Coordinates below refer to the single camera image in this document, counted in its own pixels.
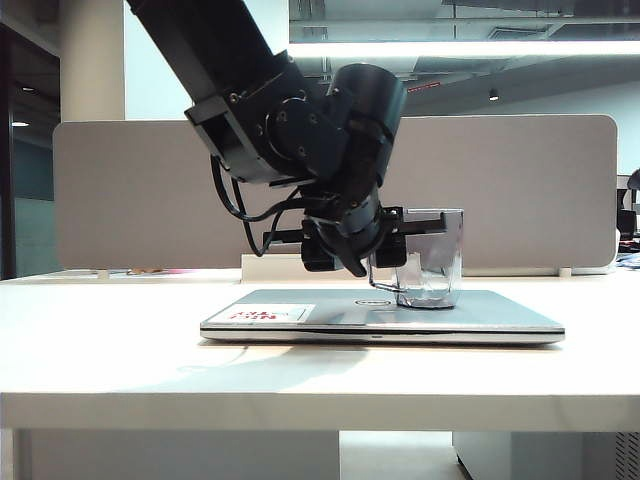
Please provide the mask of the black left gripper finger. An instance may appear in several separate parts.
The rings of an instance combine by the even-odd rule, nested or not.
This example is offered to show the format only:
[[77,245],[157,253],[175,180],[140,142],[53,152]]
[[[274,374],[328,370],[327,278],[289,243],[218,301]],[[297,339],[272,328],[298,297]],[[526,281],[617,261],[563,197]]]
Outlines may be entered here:
[[404,235],[440,234],[446,231],[445,214],[440,210],[403,210]]

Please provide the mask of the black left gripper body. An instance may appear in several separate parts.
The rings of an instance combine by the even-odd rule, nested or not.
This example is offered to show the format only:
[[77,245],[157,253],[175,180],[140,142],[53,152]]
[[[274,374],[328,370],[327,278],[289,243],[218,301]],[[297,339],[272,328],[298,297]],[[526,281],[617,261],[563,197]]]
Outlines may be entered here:
[[367,275],[363,261],[369,257],[377,268],[403,266],[407,255],[403,221],[403,208],[382,206],[376,190],[361,201],[336,198],[320,209],[307,209],[303,265],[309,272],[345,269],[355,277]]

